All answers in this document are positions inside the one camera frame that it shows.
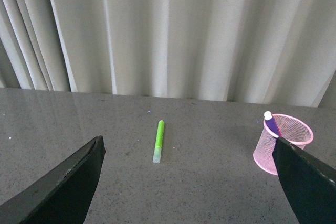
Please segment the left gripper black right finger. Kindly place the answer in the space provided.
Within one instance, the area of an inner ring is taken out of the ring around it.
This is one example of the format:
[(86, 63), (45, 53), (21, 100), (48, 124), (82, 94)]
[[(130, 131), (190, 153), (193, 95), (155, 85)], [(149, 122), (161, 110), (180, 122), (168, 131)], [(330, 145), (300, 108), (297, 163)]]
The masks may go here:
[(335, 169), (283, 137), (272, 156), (299, 223), (335, 223)]

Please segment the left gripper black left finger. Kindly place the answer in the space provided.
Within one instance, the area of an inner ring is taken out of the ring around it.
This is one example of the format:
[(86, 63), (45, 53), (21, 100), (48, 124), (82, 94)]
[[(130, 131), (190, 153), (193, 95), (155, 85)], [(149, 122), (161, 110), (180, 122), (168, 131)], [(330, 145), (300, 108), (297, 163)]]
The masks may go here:
[(84, 223), (105, 155), (90, 140), (27, 189), (1, 205), (1, 223)]

